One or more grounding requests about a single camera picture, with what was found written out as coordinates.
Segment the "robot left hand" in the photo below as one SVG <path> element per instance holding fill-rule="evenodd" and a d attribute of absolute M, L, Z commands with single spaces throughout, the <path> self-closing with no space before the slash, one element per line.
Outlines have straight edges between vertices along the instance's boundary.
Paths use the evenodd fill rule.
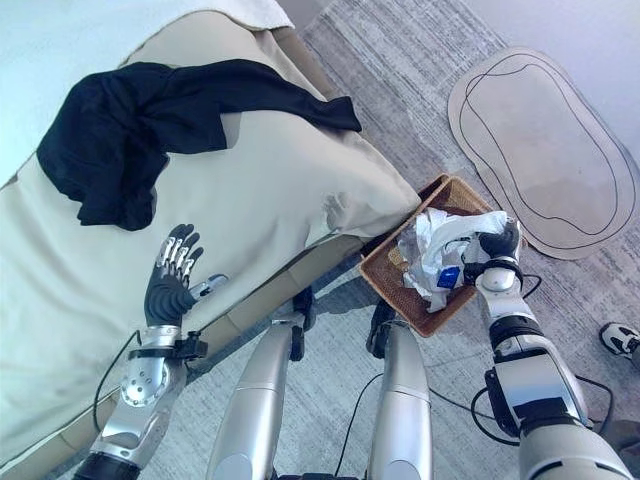
<path fill-rule="evenodd" d="M 199 239 L 193 224 L 179 224 L 161 243 L 143 304 L 148 327 L 180 328 L 183 316 L 194 305 L 228 281 L 226 275 L 214 273 L 191 285 L 194 266 L 204 253 L 204 248 L 197 245 Z"/>

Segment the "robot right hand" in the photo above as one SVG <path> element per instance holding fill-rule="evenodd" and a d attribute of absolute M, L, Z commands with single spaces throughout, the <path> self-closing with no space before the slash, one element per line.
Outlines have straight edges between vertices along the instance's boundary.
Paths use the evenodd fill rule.
<path fill-rule="evenodd" d="M 478 240 L 490 260 L 519 262 L 521 230 L 517 221 L 508 218 L 501 233 L 480 233 Z"/>

